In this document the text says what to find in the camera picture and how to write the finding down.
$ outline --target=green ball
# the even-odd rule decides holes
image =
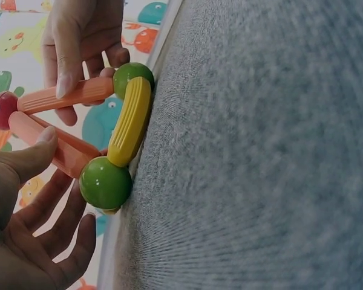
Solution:
[[[143,77],[151,84],[153,91],[155,87],[155,78],[151,70],[138,62],[128,62],[117,69],[113,75],[114,93],[121,98],[125,98],[125,90],[128,82],[135,77]]]
[[[103,210],[119,208],[128,199],[132,177],[128,168],[117,167],[106,156],[91,160],[79,177],[83,198]]]

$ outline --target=yellow cartoon character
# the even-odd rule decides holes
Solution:
[[[41,41],[47,18],[33,27],[18,27],[0,37],[0,58],[8,58],[21,51],[31,52],[38,62],[42,62]]]
[[[20,189],[20,207],[24,208],[28,204],[30,204],[35,196],[38,195],[39,191],[42,189],[43,186],[44,181],[39,176],[35,176],[34,178],[28,180],[27,183],[24,184],[23,188]]]
[[[53,6],[51,5],[50,0],[43,0],[41,6],[42,6],[42,9],[44,11],[47,11],[47,12],[50,12],[51,9],[53,8]]]

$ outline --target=fingernail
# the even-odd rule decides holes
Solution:
[[[87,214],[90,215],[90,216],[94,216],[94,218],[96,218],[96,214],[93,213],[92,211],[89,211]]]
[[[40,142],[50,142],[55,136],[55,128],[53,126],[49,126],[43,130],[43,132],[39,135],[37,143]]]
[[[56,85],[56,98],[63,98],[69,92],[72,85],[73,77],[71,74],[60,74]]]
[[[122,51],[119,55],[119,61],[122,65],[128,63],[130,61],[130,55],[129,55],[129,51]]]
[[[94,207],[89,207],[87,213],[96,216],[96,209]]]

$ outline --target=plastic ball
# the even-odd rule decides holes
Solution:
[[[83,198],[103,210],[119,208],[128,199],[132,177],[126,167],[117,167],[106,156],[91,160],[79,177]]]
[[[12,92],[0,93],[0,130],[7,131],[10,129],[8,123],[13,112],[18,110],[18,97]]]
[[[119,67],[113,75],[114,93],[121,98],[125,98],[125,90],[128,82],[135,77],[143,77],[151,84],[151,89],[155,87],[155,78],[151,70],[138,62],[128,62]]]

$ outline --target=colorful background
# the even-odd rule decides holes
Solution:
[[[0,92],[12,91],[19,98],[28,92],[43,88],[40,41],[52,0],[2,0],[0,1]],[[131,61],[146,63],[159,25],[166,9],[166,1],[125,1],[122,43],[131,53]],[[79,121],[67,127],[53,111],[38,114],[49,123],[83,138],[99,149],[106,148],[118,119],[122,102],[111,96],[100,106],[76,105]],[[0,150],[19,150],[26,147],[16,136],[0,131]],[[19,191],[15,211],[29,204],[55,171],[50,166],[44,173],[24,185]],[[55,209],[51,219],[36,234],[49,230],[67,200],[67,195]],[[97,247],[88,271],[70,289],[86,288],[97,284],[103,234],[108,217],[88,205],[97,216]],[[56,260],[64,259],[73,243]]]

